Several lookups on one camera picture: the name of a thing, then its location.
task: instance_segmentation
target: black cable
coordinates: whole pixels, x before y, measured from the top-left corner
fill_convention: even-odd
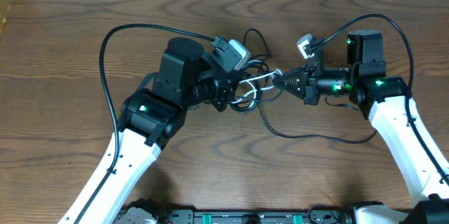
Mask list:
[[[261,68],[262,68],[262,66],[265,66],[265,67],[266,67],[266,69],[262,69],[262,70],[264,70],[264,71],[269,71],[269,66],[268,66],[268,64],[265,63],[265,62],[263,62],[263,61],[259,61],[259,62],[250,62],[250,63],[248,63],[245,67],[243,67],[242,69],[243,69],[243,70],[246,70],[246,69],[251,68],[251,67],[261,67]]]
[[[266,99],[266,100],[263,100],[263,99],[247,98],[247,97],[238,96],[238,95],[235,95],[234,97],[235,97],[235,98],[241,98],[241,99],[243,99],[243,100],[248,100],[248,101],[255,101],[255,102],[273,102],[273,101],[275,101],[277,98],[279,98],[279,97],[282,95],[282,93],[283,93],[283,90],[280,89],[279,92],[278,92],[273,98]]]
[[[312,211],[312,209],[315,209],[315,208],[318,208],[318,207],[321,207],[321,208],[328,208],[326,205],[323,205],[323,204],[317,204],[317,205],[314,205],[313,207],[311,207],[311,208],[307,211],[307,213],[306,213],[306,217],[308,217],[308,219],[310,220],[310,223],[311,223],[311,224],[318,224],[318,223],[315,222],[315,220],[312,220],[312,219],[311,219],[311,211]],[[332,210],[327,210],[327,211],[329,211],[330,214],[332,215],[332,217],[337,221],[336,223],[333,223],[333,224],[338,224],[338,223],[340,223],[340,221],[337,219],[337,217],[335,217],[335,214],[332,212]]]
[[[208,41],[214,41],[213,38],[208,37],[206,35],[196,34],[196,33],[193,33],[193,32],[187,32],[187,31],[184,31],[184,30],[179,30],[179,29],[175,29],[175,28],[171,28],[171,27],[164,27],[164,26],[161,26],[161,25],[153,25],[153,24],[127,24],[127,25],[121,25],[121,26],[115,27],[114,29],[112,29],[111,31],[109,31],[107,33],[106,37],[103,39],[103,43],[101,44],[100,56],[99,56],[99,61],[100,61],[99,65],[100,65],[101,83],[103,85],[103,91],[105,92],[105,97],[106,97],[107,105],[109,107],[109,112],[111,113],[112,123],[114,125],[114,135],[115,135],[114,158],[112,159],[111,166],[107,169],[107,172],[106,172],[105,176],[100,181],[100,183],[98,184],[97,188],[95,189],[95,191],[92,193],[92,195],[89,198],[89,200],[84,205],[83,209],[79,212],[78,217],[76,217],[76,220],[74,222],[75,224],[79,223],[79,221],[83,218],[83,216],[86,213],[88,207],[92,204],[93,200],[95,199],[95,196],[97,196],[97,194],[101,190],[102,186],[106,183],[106,180],[109,178],[111,173],[113,173],[113,174],[115,173],[114,167],[115,167],[115,165],[117,163],[117,160],[119,158],[119,152],[120,152],[120,137],[119,137],[119,127],[118,127],[118,124],[117,124],[117,118],[116,118],[116,115],[115,115],[114,105],[112,104],[111,95],[109,93],[109,89],[107,87],[107,82],[106,82],[105,50],[106,50],[107,42],[109,41],[109,39],[111,38],[111,36],[115,32],[118,32],[118,31],[123,30],[123,29],[134,28],[134,27],[145,27],[145,28],[160,29],[160,30],[165,30],[165,31],[169,31],[169,32],[175,32],[175,33],[178,33],[178,34],[183,34],[183,35],[187,35],[187,36],[191,36],[191,37],[205,39],[205,40],[208,40]]]
[[[361,64],[362,62],[355,62],[352,65],[352,69],[351,69],[351,76],[349,78],[349,84],[351,84],[352,87],[354,87],[354,72],[356,71],[356,67],[357,65]]]
[[[246,38],[247,38],[249,32],[255,32],[255,33],[259,34],[259,37],[262,40],[262,43],[264,44],[264,47],[265,47],[265,54],[254,55],[254,56],[250,57],[250,59],[248,61],[254,60],[254,59],[259,58],[259,57],[264,57],[264,59],[261,59],[261,61],[264,62],[268,58],[271,58],[272,57],[272,53],[271,53],[271,51],[268,48],[267,41],[265,41],[265,38],[262,35],[262,33],[259,32],[259,30],[255,29],[255,28],[250,28],[250,29],[246,30],[245,35],[243,36],[243,43],[242,43],[242,45],[246,46]]]
[[[330,103],[328,102],[329,96],[334,96],[334,97],[337,97],[337,96],[336,96],[336,95],[327,95],[327,96],[326,96],[326,98],[324,99],[324,102],[326,102],[326,104],[328,104],[328,105],[330,105],[330,106],[346,107],[346,108],[349,108],[349,109],[354,110],[354,111],[360,111],[360,109],[357,109],[357,108],[353,107],[353,106],[350,105],[350,104],[336,104],[336,105],[330,104]]]
[[[260,118],[262,119],[263,124],[265,125],[265,127],[272,132],[274,135],[282,137],[282,138],[288,138],[288,139],[299,139],[299,138],[323,138],[323,139],[327,139],[327,140],[334,140],[338,143],[347,143],[347,144],[360,144],[360,143],[367,143],[369,140],[371,140],[377,133],[377,131],[374,131],[374,133],[372,133],[370,136],[368,136],[366,139],[364,140],[345,140],[345,139],[341,139],[341,138],[337,138],[337,137],[330,137],[330,136],[322,136],[322,135],[316,135],[316,134],[309,134],[309,135],[302,135],[302,136],[289,136],[283,133],[279,133],[276,129],[274,129],[272,127],[272,125],[270,125],[270,123],[268,122],[267,118],[265,118],[262,108],[259,106],[257,106],[257,108],[259,109],[259,113],[260,113]]]
[[[143,88],[145,88],[147,86],[147,84],[158,74],[159,73],[157,73],[157,72],[147,74],[143,78],[143,80],[140,82],[139,87],[135,90],[135,92],[137,93],[137,92],[143,90]]]
[[[262,43],[264,44],[265,50],[268,53],[269,49],[268,49],[267,41],[265,41],[265,38],[262,35],[262,33],[259,32],[259,30],[255,29],[255,28],[250,28],[250,29],[246,30],[245,35],[243,36],[243,44],[242,45],[246,46],[246,38],[247,38],[249,32],[256,32],[257,34],[259,34],[259,36],[262,40]]]
[[[392,25],[394,27],[394,29],[396,31],[398,31],[398,33],[401,35],[401,38],[402,38],[404,44],[406,45],[407,54],[408,54],[408,60],[409,60],[409,63],[410,63],[410,69],[409,69],[410,70],[410,76],[408,78],[408,85],[407,85],[407,91],[406,91],[406,104],[405,104],[407,120],[408,120],[408,123],[410,124],[410,126],[411,126],[411,128],[413,130],[413,133],[415,133],[416,138],[420,142],[422,148],[426,152],[426,154],[429,157],[429,159],[432,162],[432,164],[435,166],[435,169],[440,174],[441,179],[446,182],[447,186],[449,186],[449,177],[448,177],[448,175],[444,173],[444,170],[441,168],[440,164],[436,161],[436,158],[431,153],[430,149],[427,147],[426,143],[422,139],[422,136],[420,135],[420,132],[417,130],[415,122],[414,122],[414,119],[413,119],[412,114],[410,112],[410,99],[412,98],[412,85],[413,85],[413,53],[412,53],[412,48],[410,46],[410,43],[408,42],[406,34],[404,34],[402,29],[392,19],[388,18],[387,16],[385,16],[383,14],[378,14],[378,13],[372,13],[372,14],[359,16],[359,17],[354,18],[353,20],[349,21],[348,23],[346,23],[344,26],[339,28],[335,33],[333,33],[331,36],[329,36],[324,41],[317,43],[315,46],[311,46],[311,49],[313,51],[315,51],[319,47],[324,46],[332,38],[334,38],[340,32],[345,30],[348,26],[354,24],[355,22],[357,22],[359,20],[363,20],[363,19],[366,19],[366,18],[381,18],[381,19],[386,20],[390,25]]]
[[[266,72],[266,71],[267,71],[266,69],[264,69],[263,67],[260,67],[259,65],[245,66],[245,67],[243,68],[243,70],[247,70],[247,69],[250,69],[250,68],[256,68],[256,69],[258,69],[257,73],[259,73],[259,72]]]

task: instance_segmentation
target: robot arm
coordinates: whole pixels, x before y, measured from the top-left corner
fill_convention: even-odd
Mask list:
[[[310,46],[321,41],[310,34],[300,39],[297,45],[307,64],[275,78],[276,86],[303,99],[305,105],[317,105],[321,94],[349,95],[363,117],[369,119],[384,138],[407,184],[413,207],[437,209],[429,205],[447,204],[449,187],[441,174],[448,174],[449,163],[426,130],[416,103],[410,98],[411,117],[422,142],[413,131],[405,105],[407,86],[399,76],[386,77],[380,32],[359,30],[348,33],[347,62],[353,65],[352,69],[325,68],[323,51],[310,50]],[[420,202],[427,205],[417,206]],[[357,223],[398,223],[407,217],[407,214],[383,205],[353,210]],[[444,207],[441,212],[448,214]]]
[[[79,223],[112,223],[140,176],[184,125],[188,108],[207,102],[219,112],[226,109],[243,76],[239,70],[250,53],[239,42],[219,37],[213,47],[212,53],[205,53],[203,46],[191,39],[173,38],[168,42],[152,89],[141,84],[121,108],[115,170],[102,181],[114,156],[112,134],[99,166],[59,223],[75,223],[100,183],[100,191]]]

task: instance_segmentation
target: wooden desk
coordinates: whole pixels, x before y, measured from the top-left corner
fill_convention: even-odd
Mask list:
[[[448,155],[449,0],[14,0],[0,38],[0,223],[56,222],[98,165],[112,133],[98,73],[100,44],[111,28],[151,22],[242,39],[255,27],[275,55],[269,64],[289,70],[303,63],[300,37],[326,37],[366,13],[388,15],[407,34],[414,97]],[[407,79],[396,31],[383,20],[351,27],[361,28],[382,30],[388,73]],[[111,39],[106,71],[117,111],[146,73],[158,71],[173,36],[133,29]],[[326,48],[329,65],[346,66],[345,39]],[[252,52],[262,51],[258,38],[249,43]],[[284,133],[358,140],[372,132],[358,112],[323,102],[304,106],[288,93],[264,108]],[[218,113],[207,105],[189,112],[127,202],[140,197],[198,209],[304,209],[374,199],[410,207],[381,137],[363,145],[283,139],[268,132],[257,112]]]

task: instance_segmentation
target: green connector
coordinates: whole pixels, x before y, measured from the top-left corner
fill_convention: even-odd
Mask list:
[[[211,214],[203,214],[203,224],[212,224]]]
[[[303,222],[302,222],[302,216],[299,215],[299,214],[294,215],[294,216],[293,216],[293,224],[303,224]]]

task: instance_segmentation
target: wooden table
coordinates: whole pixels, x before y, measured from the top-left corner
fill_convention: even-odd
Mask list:
[[[286,71],[303,64],[300,37],[326,37],[366,13],[388,15],[407,34],[414,97],[448,156],[449,0],[14,0],[0,38],[0,223],[58,221],[98,165],[112,133],[98,73],[100,44],[111,28],[150,22],[242,39],[255,27],[274,54],[269,64]],[[407,79],[396,31],[383,20],[350,29],[365,28],[382,31],[388,74]],[[158,71],[173,36],[130,29],[110,40],[106,72],[117,111],[146,73]],[[328,66],[347,66],[345,39],[326,47]],[[253,53],[262,52],[256,36],[248,42]],[[264,109],[284,133],[358,140],[372,132],[359,112],[324,102],[305,106],[288,93]],[[218,113],[207,105],[189,112],[127,202],[141,197],[198,209],[305,209],[375,199],[410,207],[381,137],[362,145],[283,139],[268,132],[257,112]]]

